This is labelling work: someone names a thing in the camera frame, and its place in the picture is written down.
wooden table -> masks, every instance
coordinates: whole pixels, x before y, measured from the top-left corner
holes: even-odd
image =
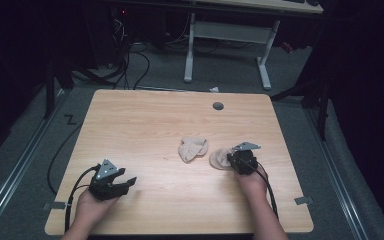
[[[214,102],[224,109],[215,110]],[[184,163],[178,155],[184,136],[207,139],[207,154]],[[307,206],[294,201],[303,193],[276,114],[262,94],[98,90],[56,201],[66,202],[78,177],[108,158],[126,168],[115,182],[137,181],[94,234],[252,233],[250,209],[233,172],[209,164],[212,152],[244,141],[262,146],[253,152],[270,176],[285,231],[311,231]],[[48,234],[63,234],[64,214],[51,211]]]

